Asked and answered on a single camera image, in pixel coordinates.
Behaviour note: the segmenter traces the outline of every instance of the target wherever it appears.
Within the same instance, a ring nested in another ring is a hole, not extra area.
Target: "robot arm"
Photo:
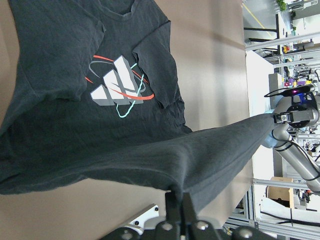
[[[285,88],[274,110],[274,122],[277,127],[272,131],[276,140],[273,148],[300,174],[307,186],[320,195],[320,167],[299,146],[287,132],[289,126],[304,128],[320,125],[320,96],[315,95],[312,84],[296,88]]]

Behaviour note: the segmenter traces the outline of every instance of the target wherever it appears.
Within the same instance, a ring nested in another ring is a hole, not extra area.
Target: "beige tabletop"
[[[172,21],[171,53],[187,126],[196,131],[249,117],[242,1],[156,2]],[[216,218],[222,225],[249,189],[252,174],[249,162],[200,215]],[[0,236],[95,240],[152,203],[164,214],[163,191],[98,180],[46,192],[1,195]]]

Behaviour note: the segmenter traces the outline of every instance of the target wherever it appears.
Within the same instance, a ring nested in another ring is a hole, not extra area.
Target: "bolt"
[[[170,223],[167,223],[167,222],[162,224],[161,227],[166,231],[170,231],[173,228],[173,226]]]
[[[196,223],[196,227],[197,227],[199,230],[206,230],[206,229],[209,227],[209,225],[208,225],[208,223],[206,223],[205,221],[198,221],[198,222]]]
[[[253,233],[251,230],[247,229],[247,228],[242,228],[240,231],[239,231],[239,234],[241,237],[245,238],[245,239],[249,239],[253,236]]]
[[[133,235],[128,231],[126,231],[125,234],[121,235],[121,238],[123,240],[130,240],[130,239],[132,239],[132,237],[133,237]]]

